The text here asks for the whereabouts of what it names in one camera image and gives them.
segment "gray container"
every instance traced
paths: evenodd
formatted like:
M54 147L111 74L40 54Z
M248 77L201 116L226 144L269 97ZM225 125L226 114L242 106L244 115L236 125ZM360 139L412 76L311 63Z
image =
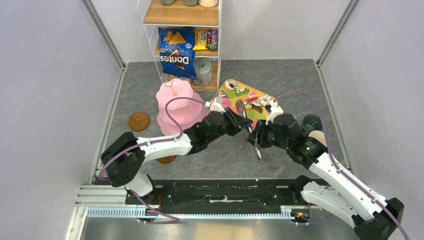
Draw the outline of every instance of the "gray container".
M189 7L193 7L199 3L199 0L184 0L184 3Z
M160 0L160 2L161 2L163 5L171 5L171 4L173 4L175 1L176 1L176 0Z
M196 57L193 62L197 79L193 79L194 84L208 86L212 78L212 62L205 57Z

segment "brown plate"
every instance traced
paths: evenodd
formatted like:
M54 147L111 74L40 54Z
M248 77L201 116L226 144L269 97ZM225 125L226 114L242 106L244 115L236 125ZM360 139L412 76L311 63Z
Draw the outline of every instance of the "brown plate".
M165 156L165 157L156 159L156 161L160 164L169 164L169 163L172 163L172 161L174 161L176 157L177 157L176 155Z
M128 119L128 127L135 132L146 129L149 123L150 117L143 111L134 113Z

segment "snack bag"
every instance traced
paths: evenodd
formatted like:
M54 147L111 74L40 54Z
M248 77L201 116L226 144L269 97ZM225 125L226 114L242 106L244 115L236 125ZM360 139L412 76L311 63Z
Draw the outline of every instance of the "snack bag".
M207 30L207 49L218 51L218 30Z
M193 50L207 50L208 47L206 46L206 37L207 32L203 30L195 30L194 31L194 37L195 37L195 43Z
M174 76L197 79L193 61L195 52L194 27L159 27L160 63L163 72Z

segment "glass jar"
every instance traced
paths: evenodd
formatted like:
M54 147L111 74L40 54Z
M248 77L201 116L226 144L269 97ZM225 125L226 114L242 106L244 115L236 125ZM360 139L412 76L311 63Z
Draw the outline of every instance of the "glass jar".
M184 0L184 3L189 7L193 7L199 3L199 0Z
M163 5L171 5L171 4L173 4L175 1L176 1L176 0L160 0L160 2L161 2Z
M199 0L199 4L204 8L213 8L218 4L218 0Z

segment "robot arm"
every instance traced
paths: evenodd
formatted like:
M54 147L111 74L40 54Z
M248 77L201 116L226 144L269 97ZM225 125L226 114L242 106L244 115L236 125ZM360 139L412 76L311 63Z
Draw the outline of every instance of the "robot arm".
M382 203L400 222L404 205L397 198L390 200L378 194L333 157L334 166L327 149L324 133L302 132L291 114L283 113L274 104L267 120L259 120L248 141L261 148L271 146L287 151L289 157L330 184L337 192L329 191L309 180L300 190L303 199L323 208L354 228L360 239L387 239L397 228L384 209ZM372 198L358 186L369 191Z
M101 155L106 165L114 156L130 146L147 143L118 157L106 169L110 184L113 187L126 186L140 197L149 194L153 189L152 180L144 174L140 167L143 163L173 155L191 155L205 150L208 144L227 134L234 136L250 126L253 121L234 113L230 108L223 109L219 103L206 103L211 110L201 122L178 134L153 138L135 137L132 132L122 134Z
M116 158L106 169L113 187L126 186L140 197L148 195L153 189L150 177L140 171L144 162L172 155L191 155L205 150L208 144L227 134L234 136L253 122L234 113L230 108L223 109L218 103L206 103L211 112L183 134L155 138L134 137L132 132L121 135L101 155L104 165L130 146L141 143L140 147L130 150ZM397 228L394 221L376 203L382 203L400 222L404 205L397 198L387 200L373 191L335 158L334 166L328 154L324 134L313 131L305 134L291 114L283 113L276 104L267 106L270 114L267 120L259 120L247 141L255 147L272 146L287 151L290 158L326 180L338 193L319 186L312 180L301 185L302 198L323 208L348 223L362 240L387 239ZM358 186L369 191L370 196L359 190Z

